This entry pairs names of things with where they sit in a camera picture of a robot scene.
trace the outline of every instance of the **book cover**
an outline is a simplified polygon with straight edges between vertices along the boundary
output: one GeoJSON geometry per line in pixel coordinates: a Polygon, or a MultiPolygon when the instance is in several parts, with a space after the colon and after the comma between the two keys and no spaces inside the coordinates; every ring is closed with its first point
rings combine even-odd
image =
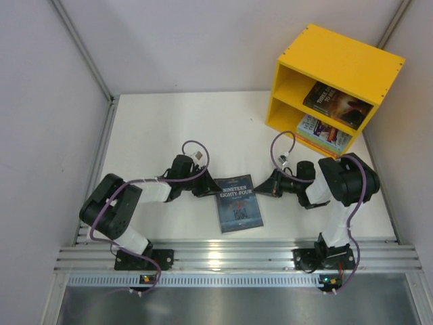
{"type": "Polygon", "coordinates": [[[315,117],[305,115],[299,122],[296,132],[336,154],[344,151],[351,136],[331,127],[315,117]]]}
{"type": "Polygon", "coordinates": [[[215,196],[223,234],[263,226],[251,175],[220,178],[215,182],[223,190],[215,196]]]}
{"type": "Polygon", "coordinates": [[[303,104],[354,129],[358,129],[373,107],[319,81],[305,97],[303,104]]]}

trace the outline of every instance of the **yellow shelf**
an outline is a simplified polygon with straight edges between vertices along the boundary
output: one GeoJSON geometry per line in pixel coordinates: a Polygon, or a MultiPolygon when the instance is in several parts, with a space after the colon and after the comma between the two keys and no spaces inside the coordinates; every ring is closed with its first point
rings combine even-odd
{"type": "Polygon", "coordinates": [[[317,81],[299,72],[293,71],[290,76],[275,90],[273,97],[281,100],[287,105],[293,106],[305,114],[314,116],[324,123],[331,125],[349,135],[355,135],[357,130],[348,127],[347,125],[334,120],[312,108],[303,104],[304,98],[308,95],[311,88],[317,81]]]}
{"type": "MultiPolygon", "coordinates": [[[[266,123],[278,131],[296,132],[305,114],[314,116],[352,136],[346,152],[378,110],[404,62],[404,58],[309,24],[277,61],[266,123]],[[303,104],[317,81],[372,105],[358,129],[303,104]]],[[[320,145],[298,140],[335,156],[320,145]]]]}
{"type": "Polygon", "coordinates": [[[405,59],[309,24],[279,62],[360,100],[380,105],[405,59]]]}

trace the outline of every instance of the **aluminum frame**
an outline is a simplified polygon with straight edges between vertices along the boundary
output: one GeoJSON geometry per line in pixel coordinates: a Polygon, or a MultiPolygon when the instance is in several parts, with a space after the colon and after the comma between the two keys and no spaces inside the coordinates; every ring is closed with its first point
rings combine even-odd
{"type": "MultiPolygon", "coordinates": [[[[93,159],[93,168],[89,176],[89,185],[86,193],[88,196],[100,178],[101,166],[106,155],[118,98],[112,97],[110,90],[102,79],[97,66],[77,33],[61,1],[49,0],[49,2],[69,32],[89,72],[95,77],[101,91],[110,101],[98,149],[93,159]]],[[[401,1],[397,11],[382,34],[378,43],[379,48],[386,46],[411,3],[412,0],[401,1]]],[[[106,244],[88,243],[85,233],[87,234],[87,226],[79,224],[72,247],[64,247],[60,250],[41,324],[55,324],[57,322],[65,289],[71,276],[97,274],[109,278],[114,275],[134,276],[138,273],[143,273],[114,271],[114,256],[111,255],[109,246],[106,244]]],[[[225,276],[244,274],[246,272],[254,274],[259,278],[269,276],[269,274],[293,275],[294,277],[304,276],[304,274],[294,269],[292,250],[295,248],[312,247],[312,243],[313,240],[165,240],[155,242],[154,244],[156,248],[173,248],[175,250],[173,269],[165,272],[165,274],[171,278],[179,279],[182,276],[191,275],[225,276]]],[[[360,245],[362,255],[358,272],[397,272],[406,274],[421,323],[423,325],[433,324],[433,298],[414,247],[399,245],[395,242],[388,242],[386,239],[380,240],[377,238],[361,241],[360,245]]],[[[314,276],[324,273],[329,274],[331,272],[318,271],[314,276]]]]}

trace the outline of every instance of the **wire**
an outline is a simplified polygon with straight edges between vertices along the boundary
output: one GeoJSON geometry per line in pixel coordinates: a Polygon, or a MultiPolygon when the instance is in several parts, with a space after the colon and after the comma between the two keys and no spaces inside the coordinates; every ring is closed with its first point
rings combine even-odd
{"type": "Polygon", "coordinates": [[[286,169],[288,169],[289,172],[290,172],[290,175],[293,176],[293,171],[292,171],[289,167],[285,167],[285,168],[284,168],[284,171],[286,171],[286,169]]]}
{"type": "Polygon", "coordinates": [[[343,263],[338,262],[338,277],[343,280],[344,270],[343,270],[343,263]]]}
{"type": "Polygon", "coordinates": [[[359,196],[359,201],[356,205],[356,207],[353,209],[352,213],[349,215],[349,218],[347,218],[347,222],[346,222],[346,227],[347,227],[347,234],[350,238],[350,240],[353,241],[353,243],[355,244],[356,248],[357,248],[357,261],[355,263],[355,266],[353,267],[352,273],[350,273],[349,277],[347,278],[347,280],[343,283],[343,285],[338,288],[336,290],[336,292],[340,292],[345,286],[347,286],[347,284],[353,279],[353,276],[355,275],[355,272],[358,270],[358,266],[359,266],[359,262],[361,260],[361,249],[359,248],[359,244],[358,242],[353,238],[352,236],[352,231],[350,230],[350,222],[352,221],[353,217],[355,216],[355,213],[359,210],[361,204],[363,204],[364,201],[364,197],[365,197],[365,192],[367,189],[367,176],[365,174],[364,168],[362,167],[361,163],[358,161],[358,159],[349,156],[347,154],[345,154],[344,156],[341,156],[341,158],[347,158],[351,161],[354,162],[354,164],[356,164],[356,166],[358,167],[359,171],[361,172],[361,178],[362,178],[362,188],[361,188],[361,195],[359,196]]]}
{"type": "Polygon", "coordinates": [[[303,271],[304,273],[307,273],[307,274],[312,274],[312,273],[314,273],[314,272],[316,272],[317,271],[317,269],[319,268],[319,266],[320,266],[320,261],[316,261],[316,265],[310,270],[310,271],[306,271],[302,266],[301,266],[301,264],[300,264],[300,262],[298,262],[298,267],[301,269],[301,271],[303,271]]]}
{"type": "Polygon", "coordinates": [[[271,143],[271,160],[272,160],[273,165],[275,166],[275,168],[276,168],[280,173],[282,173],[284,176],[286,176],[286,177],[288,177],[288,178],[290,178],[290,179],[293,179],[294,181],[299,181],[300,183],[313,183],[313,182],[314,182],[314,179],[301,179],[301,178],[294,177],[293,175],[287,174],[283,169],[280,168],[280,166],[278,166],[277,162],[275,161],[275,158],[274,158],[274,156],[273,156],[273,146],[275,145],[275,142],[277,141],[277,139],[278,139],[279,137],[281,137],[283,134],[286,134],[286,133],[291,134],[292,137],[293,137],[293,143],[292,143],[292,147],[290,147],[290,149],[289,149],[289,153],[292,152],[292,150],[293,150],[293,148],[294,148],[294,146],[295,146],[295,143],[296,143],[296,136],[295,136],[295,133],[293,133],[293,132],[291,132],[291,131],[283,131],[283,132],[281,132],[279,135],[277,135],[277,136],[274,138],[274,140],[272,141],[272,143],[271,143]]]}
{"type": "Polygon", "coordinates": [[[114,255],[114,257],[117,257],[117,255],[113,253],[113,244],[110,245],[110,253],[114,255]]]}

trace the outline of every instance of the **purple cable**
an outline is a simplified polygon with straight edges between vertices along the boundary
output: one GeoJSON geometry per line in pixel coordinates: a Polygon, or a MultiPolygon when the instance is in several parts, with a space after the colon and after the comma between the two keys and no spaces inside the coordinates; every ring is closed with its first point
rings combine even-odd
{"type": "Polygon", "coordinates": [[[293,132],[291,132],[291,131],[283,131],[283,132],[281,132],[279,135],[277,135],[277,136],[275,137],[275,139],[274,139],[274,140],[272,141],[272,143],[271,143],[271,160],[272,160],[273,165],[275,166],[275,168],[276,168],[280,173],[282,173],[284,176],[286,176],[286,177],[288,177],[288,178],[290,178],[290,179],[293,179],[294,181],[299,181],[300,183],[313,183],[313,182],[314,182],[314,179],[301,179],[301,178],[294,177],[294,176],[292,176],[292,175],[290,175],[290,174],[287,174],[283,169],[281,169],[281,168],[278,166],[277,162],[275,161],[275,158],[273,157],[273,146],[275,145],[275,142],[277,141],[277,139],[278,139],[279,137],[281,137],[283,134],[286,134],[286,133],[291,134],[292,137],[293,137],[293,144],[292,144],[292,147],[290,147],[290,149],[289,149],[289,153],[291,153],[292,150],[293,150],[293,148],[295,147],[295,143],[296,143],[296,136],[295,136],[295,133],[293,133],[293,132]]]}
{"type": "Polygon", "coordinates": [[[340,292],[353,279],[353,276],[355,275],[355,272],[357,271],[358,266],[359,266],[359,262],[361,260],[361,249],[359,248],[358,242],[352,236],[352,232],[350,230],[350,222],[352,221],[353,217],[355,216],[355,213],[359,210],[359,207],[361,206],[361,204],[363,204],[364,197],[365,197],[365,191],[367,189],[367,176],[365,175],[365,171],[364,171],[364,168],[362,167],[361,163],[356,158],[353,158],[352,156],[349,156],[349,155],[341,156],[341,158],[347,158],[347,159],[353,161],[354,164],[356,164],[356,166],[359,168],[359,171],[361,172],[361,178],[363,180],[363,185],[361,188],[361,196],[359,197],[359,201],[358,201],[356,207],[353,209],[352,213],[349,215],[349,218],[347,218],[347,223],[346,223],[347,234],[348,234],[350,240],[353,241],[353,243],[355,244],[355,246],[357,248],[357,253],[358,253],[357,262],[355,263],[355,266],[353,267],[352,273],[350,273],[347,280],[343,283],[343,285],[339,289],[336,290],[336,292],[340,292]]]}

